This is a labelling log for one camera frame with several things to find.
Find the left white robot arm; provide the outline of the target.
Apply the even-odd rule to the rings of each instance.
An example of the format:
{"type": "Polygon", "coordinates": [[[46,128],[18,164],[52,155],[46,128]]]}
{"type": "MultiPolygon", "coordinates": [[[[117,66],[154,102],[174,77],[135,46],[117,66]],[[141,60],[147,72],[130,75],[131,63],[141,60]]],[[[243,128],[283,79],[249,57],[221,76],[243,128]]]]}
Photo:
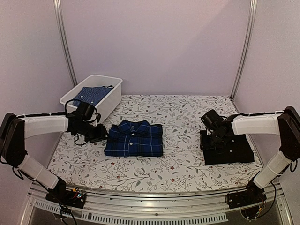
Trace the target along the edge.
{"type": "Polygon", "coordinates": [[[72,112],[16,115],[5,114],[0,126],[0,161],[18,170],[19,177],[26,175],[40,183],[59,203],[66,203],[70,194],[66,182],[46,169],[45,164],[30,156],[27,147],[42,148],[42,152],[54,148],[50,141],[59,135],[69,133],[76,138],[82,136],[83,143],[95,143],[108,137],[108,132],[100,123],[97,109],[83,101],[72,112]]]}

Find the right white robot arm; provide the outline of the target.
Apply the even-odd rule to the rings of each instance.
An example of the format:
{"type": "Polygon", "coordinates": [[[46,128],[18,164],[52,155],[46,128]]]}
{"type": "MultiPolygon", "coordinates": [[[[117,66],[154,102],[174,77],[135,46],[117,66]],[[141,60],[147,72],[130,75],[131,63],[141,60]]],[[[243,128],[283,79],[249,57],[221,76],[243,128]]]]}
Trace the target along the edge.
{"type": "Polygon", "coordinates": [[[292,106],[281,111],[240,112],[228,117],[210,110],[201,117],[201,122],[205,129],[200,131],[200,148],[206,165],[254,162],[248,135],[279,139],[278,151],[247,184],[248,190],[242,195],[246,204],[259,199],[260,191],[300,158],[300,116],[292,106]]]}

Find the blue plaid long sleeve shirt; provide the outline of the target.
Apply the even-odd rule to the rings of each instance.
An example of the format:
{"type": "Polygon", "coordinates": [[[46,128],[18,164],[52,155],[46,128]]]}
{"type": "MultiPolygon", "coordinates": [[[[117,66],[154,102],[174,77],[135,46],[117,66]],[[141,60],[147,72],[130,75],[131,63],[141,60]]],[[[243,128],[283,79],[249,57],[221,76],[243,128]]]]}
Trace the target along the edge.
{"type": "Polygon", "coordinates": [[[146,120],[112,125],[104,151],[110,157],[161,157],[163,152],[163,126],[146,120]]]}

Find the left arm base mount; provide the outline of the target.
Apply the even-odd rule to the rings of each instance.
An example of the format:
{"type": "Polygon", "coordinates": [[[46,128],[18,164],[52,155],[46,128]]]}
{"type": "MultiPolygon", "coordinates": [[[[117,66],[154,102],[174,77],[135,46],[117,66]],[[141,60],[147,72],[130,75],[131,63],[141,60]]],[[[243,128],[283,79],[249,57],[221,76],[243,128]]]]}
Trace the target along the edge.
{"type": "Polygon", "coordinates": [[[78,187],[68,190],[66,186],[66,182],[58,178],[58,183],[54,189],[48,189],[45,199],[63,206],[83,209],[86,201],[86,191],[79,190],[78,187]]]}

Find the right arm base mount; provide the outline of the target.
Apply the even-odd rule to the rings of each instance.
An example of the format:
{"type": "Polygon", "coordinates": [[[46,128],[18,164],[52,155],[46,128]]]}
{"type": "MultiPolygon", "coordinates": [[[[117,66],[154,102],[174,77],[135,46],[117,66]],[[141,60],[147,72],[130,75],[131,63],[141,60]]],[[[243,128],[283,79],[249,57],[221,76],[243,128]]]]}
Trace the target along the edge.
{"type": "Polygon", "coordinates": [[[264,189],[247,185],[244,191],[229,192],[225,196],[225,203],[230,209],[246,207],[241,210],[242,216],[247,220],[257,219],[266,204],[264,189]]]}

